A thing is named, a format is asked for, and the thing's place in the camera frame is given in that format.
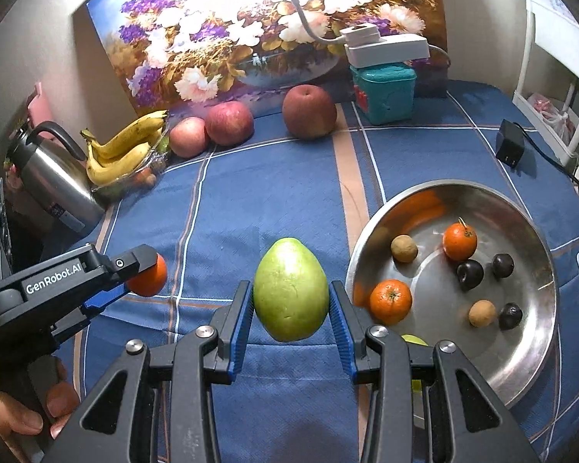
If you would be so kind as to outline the person's left hand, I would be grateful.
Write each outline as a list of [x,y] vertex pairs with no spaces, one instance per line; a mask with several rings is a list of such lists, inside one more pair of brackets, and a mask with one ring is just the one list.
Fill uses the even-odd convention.
[[[48,391],[46,405],[48,412],[54,419],[50,433],[52,438],[56,439],[66,422],[69,421],[73,411],[79,406],[80,399],[73,386],[68,382],[68,372],[63,366],[63,362],[56,358],[54,363],[59,381]],[[25,407],[7,393],[0,392],[0,436],[19,462],[28,462],[29,459],[15,441],[14,434],[36,436],[43,427],[44,420],[42,420],[41,414]]]

